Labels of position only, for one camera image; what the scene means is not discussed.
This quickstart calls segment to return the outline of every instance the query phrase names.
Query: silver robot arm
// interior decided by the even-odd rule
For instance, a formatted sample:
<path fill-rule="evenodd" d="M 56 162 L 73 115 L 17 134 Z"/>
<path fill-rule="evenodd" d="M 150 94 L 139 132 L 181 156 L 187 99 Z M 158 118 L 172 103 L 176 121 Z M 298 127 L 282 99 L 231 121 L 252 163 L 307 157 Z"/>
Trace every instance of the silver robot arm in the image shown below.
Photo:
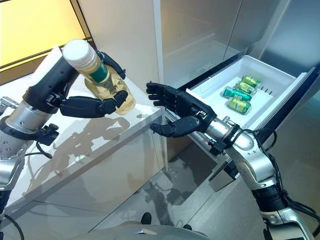
<path fill-rule="evenodd" d="M 103 54 L 103 63 L 114 66 L 122 78 L 125 71 L 108 55 Z M 0 99 L 0 116 L 7 108 L 14 111 L 0 120 L 0 227 L 5 216 L 5 207 L 12 189 L 14 189 L 25 165 L 26 150 L 36 142 L 43 154 L 40 144 L 51 145 L 59 135 L 58 126 L 46 122 L 60 110 L 64 116 L 76 118 L 101 118 L 111 114 L 126 100 L 128 93 L 119 91 L 112 98 L 100 100 L 86 96 L 69 97 L 68 93 L 79 73 L 63 58 L 58 47 L 54 48 L 36 69 L 33 77 L 38 83 L 27 89 L 20 104 L 2 97 Z"/>
<path fill-rule="evenodd" d="M 206 130 L 212 139 L 223 142 L 230 138 L 227 142 L 231 143 L 240 132 L 241 129 L 228 117 L 224 120 L 216 118 Z M 315 239 L 303 218 L 283 199 L 277 187 L 275 168 L 254 136 L 242 132 L 224 151 L 231 157 L 256 199 L 260 215 L 267 225 L 264 233 L 266 239 Z"/>
<path fill-rule="evenodd" d="M 211 107 L 185 91 L 158 83 L 147 83 L 146 86 L 155 106 L 164 106 L 181 117 L 166 125 L 153 123 L 150 126 L 153 131 L 165 137 L 201 132 L 209 137 L 209 142 L 203 142 L 203 145 L 211 145 L 213 153 L 226 153 L 234 161 L 266 223 L 263 232 L 266 240 L 314 240 L 279 185 L 278 166 L 266 151 L 262 151 L 252 131 L 245 132 L 229 117 L 220 120 Z"/>

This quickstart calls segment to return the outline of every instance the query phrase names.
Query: black shoe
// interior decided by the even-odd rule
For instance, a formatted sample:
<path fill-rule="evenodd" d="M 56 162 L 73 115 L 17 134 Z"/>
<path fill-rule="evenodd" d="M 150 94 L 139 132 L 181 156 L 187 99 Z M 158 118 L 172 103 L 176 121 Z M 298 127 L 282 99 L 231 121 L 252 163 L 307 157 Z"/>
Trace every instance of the black shoe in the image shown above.
<path fill-rule="evenodd" d="M 189 224 L 184 225 L 182 228 L 192 231 L 192 227 Z"/>
<path fill-rule="evenodd" d="M 145 212 L 141 218 L 141 224 L 150 225 L 151 224 L 151 214 L 149 212 Z"/>

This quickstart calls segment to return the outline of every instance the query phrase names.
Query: white bottle cap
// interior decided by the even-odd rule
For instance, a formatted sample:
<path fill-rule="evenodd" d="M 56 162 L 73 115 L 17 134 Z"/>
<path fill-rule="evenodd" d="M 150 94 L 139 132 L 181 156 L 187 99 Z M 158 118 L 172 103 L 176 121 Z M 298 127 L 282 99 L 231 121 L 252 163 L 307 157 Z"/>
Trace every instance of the white bottle cap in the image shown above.
<path fill-rule="evenodd" d="M 97 57 L 95 50 L 83 39 L 69 41 L 62 54 L 72 67 L 81 70 L 92 67 Z"/>

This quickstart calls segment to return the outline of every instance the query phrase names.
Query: beverage can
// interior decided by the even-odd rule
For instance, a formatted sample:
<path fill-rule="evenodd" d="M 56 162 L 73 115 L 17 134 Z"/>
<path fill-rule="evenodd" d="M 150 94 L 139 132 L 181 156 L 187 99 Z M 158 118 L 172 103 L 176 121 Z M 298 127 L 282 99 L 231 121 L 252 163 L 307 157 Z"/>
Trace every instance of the beverage can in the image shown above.
<path fill-rule="evenodd" d="M 238 113 L 241 113 L 243 115 L 247 114 L 249 110 L 251 109 L 251 104 L 245 101 L 242 101 L 239 99 L 237 95 L 234 97 L 230 98 L 226 105 L 232 109 L 235 110 Z"/>
<path fill-rule="evenodd" d="M 229 86 L 227 86 L 222 92 L 222 96 L 226 98 L 232 98 L 235 95 L 241 97 L 241 100 L 245 102 L 249 102 L 252 99 L 252 96 L 250 94 Z"/>
<path fill-rule="evenodd" d="M 256 89 L 253 86 L 250 86 L 243 81 L 238 81 L 233 88 L 250 95 L 254 95 L 256 93 Z"/>
<path fill-rule="evenodd" d="M 241 79 L 242 82 L 250 85 L 251 87 L 257 88 L 261 85 L 261 82 L 257 79 L 255 79 L 253 76 L 243 76 Z"/>

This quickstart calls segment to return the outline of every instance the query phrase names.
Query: refrigerator drawer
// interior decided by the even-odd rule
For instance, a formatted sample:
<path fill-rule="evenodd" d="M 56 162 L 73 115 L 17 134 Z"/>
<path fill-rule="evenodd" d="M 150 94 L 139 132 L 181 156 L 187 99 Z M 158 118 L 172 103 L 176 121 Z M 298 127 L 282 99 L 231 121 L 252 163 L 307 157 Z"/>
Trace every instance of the refrigerator drawer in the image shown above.
<path fill-rule="evenodd" d="M 260 80 L 256 94 L 250 101 L 251 110 L 242 115 L 226 107 L 227 98 L 221 95 L 225 87 L 233 87 L 242 76 L 249 75 Z M 199 96 L 210 105 L 218 118 L 229 116 L 241 128 L 257 129 L 262 127 L 304 82 L 307 73 L 295 78 L 262 61 L 245 55 L 226 69 L 209 77 L 195 86 L 190 93 Z"/>
<path fill-rule="evenodd" d="M 303 72 L 298 77 L 294 77 L 251 56 L 244 55 L 197 85 L 189 86 L 190 89 L 186 91 L 211 106 L 221 120 L 228 116 L 243 129 L 255 130 L 266 125 L 276 129 L 315 81 L 317 74 L 317 70 L 312 68 L 309 72 Z M 250 101 L 251 111 L 242 115 L 226 106 L 228 99 L 221 93 L 225 87 L 233 87 L 245 75 L 257 78 L 261 85 Z M 170 121 L 179 118 L 168 110 L 166 112 Z M 213 160 L 221 162 L 219 157 L 210 153 L 208 137 L 205 134 L 194 132 L 189 136 Z M 268 135 L 259 137 L 264 142 Z"/>

